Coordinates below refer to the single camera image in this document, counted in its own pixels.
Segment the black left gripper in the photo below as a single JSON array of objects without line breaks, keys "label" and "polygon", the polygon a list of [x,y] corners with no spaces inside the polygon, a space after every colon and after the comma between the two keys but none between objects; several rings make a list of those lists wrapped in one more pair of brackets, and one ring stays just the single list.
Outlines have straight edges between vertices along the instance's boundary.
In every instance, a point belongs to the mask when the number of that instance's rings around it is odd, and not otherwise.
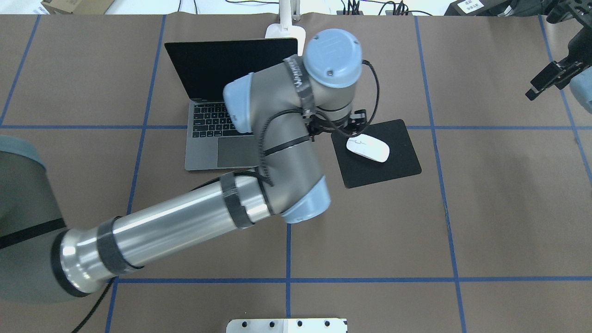
[{"label": "black left gripper", "polygon": [[314,139],[315,136],[322,133],[338,132],[345,137],[353,137],[357,133],[351,133],[346,130],[348,118],[351,110],[345,111],[323,111],[317,110],[315,114],[308,118],[308,136]]}]

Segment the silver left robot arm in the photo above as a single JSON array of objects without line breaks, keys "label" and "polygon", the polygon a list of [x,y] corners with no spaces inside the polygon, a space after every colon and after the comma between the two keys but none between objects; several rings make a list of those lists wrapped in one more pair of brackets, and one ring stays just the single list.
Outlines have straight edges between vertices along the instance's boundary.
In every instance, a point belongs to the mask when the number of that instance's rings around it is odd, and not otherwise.
[{"label": "silver left robot arm", "polygon": [[362,66],[359,38],[328,28],[302,55],[232,79],[222,103],[235,130],[254,139],[256,162],[87,229],[65,221],[32,142],[2,135],[2,301],[84,298],[113,278],[269,217],[290,224],[323,214],[331,195],[312,130],[317,120],[344,129]]}]

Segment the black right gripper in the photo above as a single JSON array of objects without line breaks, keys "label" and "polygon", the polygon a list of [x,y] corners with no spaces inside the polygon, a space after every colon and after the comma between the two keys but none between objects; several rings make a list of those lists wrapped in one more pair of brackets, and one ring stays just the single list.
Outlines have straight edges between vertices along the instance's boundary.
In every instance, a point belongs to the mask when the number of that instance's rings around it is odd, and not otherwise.
[{"label": "black right gripper", "polygon": [[568,55],[556,62],[551,61],[531,80],[531,88],[525,96],[533,101],[543,91],[555,86],[564,89],[571,79],[590,67],[592,63],[592,32],[590,28],[581,30],[569,41]]}]

